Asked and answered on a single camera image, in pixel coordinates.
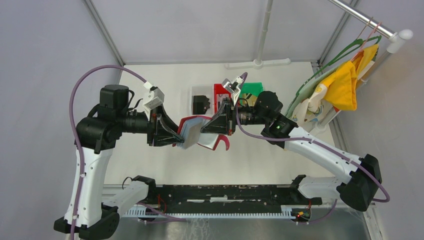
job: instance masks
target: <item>yellow cloth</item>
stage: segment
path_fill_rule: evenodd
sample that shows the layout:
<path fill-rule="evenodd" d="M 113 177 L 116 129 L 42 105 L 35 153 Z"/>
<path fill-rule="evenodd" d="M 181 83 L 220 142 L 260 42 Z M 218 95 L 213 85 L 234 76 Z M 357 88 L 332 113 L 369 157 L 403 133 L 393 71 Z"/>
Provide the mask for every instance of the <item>yellow cloth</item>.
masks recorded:
<path fill-rule="evenodd" d="M 356 110 L 358 74 L 371 62 L 378 49 L 378 44 L 364 48 L 353 61 L 343 63 L 335 72 L 322 80 L 321 84 L 328 88 L 324 99 L 340 110 Z"/>

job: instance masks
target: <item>clothes hanger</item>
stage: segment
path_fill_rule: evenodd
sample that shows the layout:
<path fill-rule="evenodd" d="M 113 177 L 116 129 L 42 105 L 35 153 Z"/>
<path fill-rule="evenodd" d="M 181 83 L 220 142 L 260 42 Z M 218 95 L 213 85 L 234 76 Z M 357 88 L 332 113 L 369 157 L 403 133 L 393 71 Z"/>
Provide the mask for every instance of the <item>clothes hanger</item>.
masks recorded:
<path fill-rule="evenodd" d="M 341 60 L 342 58 L 346 57 L 347 55 L 353 53 L 355 50 L 359 49 L 361 46 L 363 46 L 365 43 L 376 40 L 375 43 L 373 43 L 373 45 L 378 44 L 382 39 L 381 35 L 378 36 L 374 36 L 371 37 L 367 40 L 363 40 L 361 38 L 357 38 L 355 39 L 353 42 L 351 42 L 349 45 L 347 45 L 343 50 L 341 50 L 332 60 L 330 60 L 326 65 L 324 65 L 323 67 L 321 67 L 316 73 L 314 73 L 308 80 L 306 80 L 303 85 L 297 90 L 296 92 L 296 97 L 293 99 L 293 101 L 290 103 L 290 105 L 288 106 L 287 111 L 289 111 L 292 107 L 292 105 L 295 103 L 297 97 L 300 95 L 300 92 L 302 90 L 302 88 L 310 81 L 312 80 L 316 75 L 318 75 L 319 73 L 321 73 L 325 68 L 335 64 L 336 62 L 338 62 L 339 60 Z"/>
<path fill-rule="evenodd" d="M 362 45 L 359 48 L 359 51 L 350 59 L 351 62 L 353 62 L 354 59 L 356 59 L 358 57 L 358 54 L 362 51 L 362 49 L 364 48 L 365 43 L 370 39 L 371 35 L 373 35 L 377 29 L 379 28 L 379 26 L 382 24 L 382 22 L 379 22 L 374 29 L 371 31 L 371 33 L 368 35 L 368 37 L 366 38 L 366 41 L 364 43 L 362 43 Z"/>

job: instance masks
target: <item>white wall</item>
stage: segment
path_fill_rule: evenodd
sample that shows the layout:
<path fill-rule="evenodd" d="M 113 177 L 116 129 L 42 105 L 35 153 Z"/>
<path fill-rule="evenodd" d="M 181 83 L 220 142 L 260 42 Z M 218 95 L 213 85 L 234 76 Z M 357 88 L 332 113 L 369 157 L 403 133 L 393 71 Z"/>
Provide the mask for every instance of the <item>white wall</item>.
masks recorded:
<path fill-rule="evenodd" d="M 413 30 L 414 37 L 359 90 L 357 111 L 340 114 L 342 128 L 352 152 L 379 159 L 391 196 L 389 203 L 378 204 L 386 239 L 423 239 L 424 1 L 367 0 L 359 9 L 394 31 Z M 328 60 L 363 26 L 351 19 Z"/>
<path fill-rule="evenodd" d="M 251 61 L 267 0 L 93 0 L 124 62 Z M 317 60 L 343 11 L 327 0 L 273 2 L 264 60 Z"/>
<path fill-rule="evenodd" d="M 64 239 L 75 174 L 68 104 L 78 78 L 115 64 L 82 0 L 0 1 L 0 239 Z M 104 70 L 81 85 L 76 121 L 98 102 Z"/>

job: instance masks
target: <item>hanging garment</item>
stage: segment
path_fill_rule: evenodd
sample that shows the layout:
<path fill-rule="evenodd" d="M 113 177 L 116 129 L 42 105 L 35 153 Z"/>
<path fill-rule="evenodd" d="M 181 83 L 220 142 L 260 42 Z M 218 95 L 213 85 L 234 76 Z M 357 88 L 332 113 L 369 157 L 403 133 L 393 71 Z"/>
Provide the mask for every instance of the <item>hanging garment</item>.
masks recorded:
<path fill-rule="evenodd" d="M 324 79 L 315 91 L 325 93 L 323 99 L 334 107 L 343 111 L 357 109 L 356 88 L 358 75 L 376 55 L 378 44 L 369 46 L 360 51 L 353 61 L 343 63 L 335 72 Z"/>
<path fill-rule="evenodd" d="M 347 55 L 353 53 L 355 50 L 357 50 L 360 47 L 362 47 L 364 45 L 364 43 L 367 43 L 367 42 L 376 40 L 374 44 L 378 44 L 381 39 L 382 39 L 382 36 L 381 35 L 371 37 L 371 38 L 369 38 L 367 40 L 363 40 L 363 39 L 358 38 L 358 39 L 355 39 L 353 42 L 351 42 L 349 45 L 347 45 L 331 61 L 329 61 L 326 65 L 324 65 L 323 67 L 321 67 L 316 73 L 314 73 L 308 80 L 306 80 L 302 84 L 302 86 L 297 90 L 296 95 L 295 95 L 293 101 L 291 101 L 290 105 L 288 106 L 287 111 L 285 113 L 285 116 L 287 118 L 291 118 L 292 115 L 293 115 L 293 111 L 294 111 L 295 107 L 300 102 L 302 102 L 303 100 L 309 98 L 312 95 L 312 93 L 314 92 L 314 90 L 317 87 L 317 85 L 324 78 L 326 78 L 330 74 L 332 74 L 337 69 L 337 67 L 332 68 L 331 70 L 327 71 L 326 73 L 324 73 L 323 75 L 319 76 L 318 78 L 315 78 L 315 76 L 317 76 L 319 73 L 321 73 L 327 67 L 332 66 L 333 64 L 335 64 L 339 60 L 343 59 Z"/>
<path fill-rule="evenodd" d="M 309 98 L 294 108 L 290 119 L 302 126 L 307 122 L 319 122 L 333 107 L 344 111 L 356 110 L 358 76 L 362 77 L 374 63 L 372 59 L 377 50 L 378 44 L 367 47 L 353 61 L 347 61 L 317 78 L 314 83 L 321 82 Z"/>

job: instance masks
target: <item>white connector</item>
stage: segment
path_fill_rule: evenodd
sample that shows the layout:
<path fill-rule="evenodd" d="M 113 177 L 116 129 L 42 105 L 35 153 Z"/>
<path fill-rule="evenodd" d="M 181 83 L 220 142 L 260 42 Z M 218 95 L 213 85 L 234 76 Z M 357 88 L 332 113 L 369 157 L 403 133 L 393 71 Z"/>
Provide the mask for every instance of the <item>white connector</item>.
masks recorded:
<path fill-rule="evenodd" d="M 154 90 L 150 89 L 151 88 L 149 88 L 149 92 L 144 94 L 143 97 L 143 108 L 148 120 L 150 120 L 150 112 L 152 111 L 152 109 L 155 109 L 160 105 L 164 104 L 165 99 L 165 94 L 159 88 L 156 88 Z"/>
<path fill-rule="evenodd" d="M 236 77 L 234 81 L 230 81 L 225 79 L 222 82 L 222 87 L 227 90 L 231 94 L 231 99 L 234 104 L 236 104 L 237 99 L 239 99 L 240 93 L 242 90 L 240 89 L 240 85 L 243 83 L 243 79 L 241 77 Z"/>
<path fill-rule="evenodd" d="M 147 91 L 150 91 L 151 88 L 153 88 L 153 84 L 151 84 L 149 81 L 146 81 L 143 84 L 143 87 L 147 89 Z"/>
<path fill-rule="evenodd" d="M 405 44 L 407 40 L 410 40 L 414 36 L 414 33 L 409 29 L 404 29 L 400 31 L 399 33 L 393 34 L 389 38 L 389 41 L 391 42 L 390 45 L 387 47 L 387 52 L 391 54 L 395 54 L 398 52 L 398 50 Z"/>

